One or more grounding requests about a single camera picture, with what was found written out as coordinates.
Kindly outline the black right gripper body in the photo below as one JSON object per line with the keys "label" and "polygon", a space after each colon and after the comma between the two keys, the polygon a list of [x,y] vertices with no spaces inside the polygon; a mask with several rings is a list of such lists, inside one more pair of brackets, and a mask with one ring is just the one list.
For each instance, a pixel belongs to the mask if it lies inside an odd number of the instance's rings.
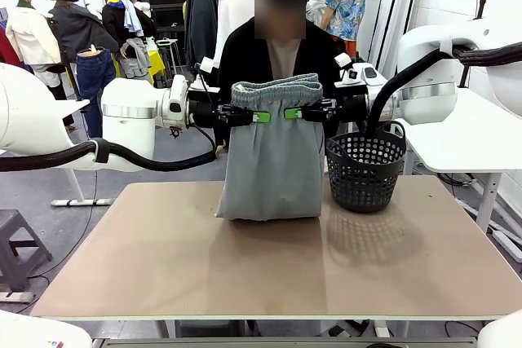
{"label": "black right gripper body", "polygon": [[343,123],[365,121],[368,111],[368,95],[346,95],[337,98],[336,116]]}

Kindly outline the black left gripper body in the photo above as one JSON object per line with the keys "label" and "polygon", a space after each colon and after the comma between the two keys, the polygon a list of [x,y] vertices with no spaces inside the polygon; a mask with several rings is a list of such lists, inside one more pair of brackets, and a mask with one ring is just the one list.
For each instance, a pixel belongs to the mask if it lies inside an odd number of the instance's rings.
{"label": "black left gripper body", "polygon": [[188,108],[196,125],[201,128],[213,128],[217,123],[215,111],[220,105],[219,88],[190,88],[188,90]]}

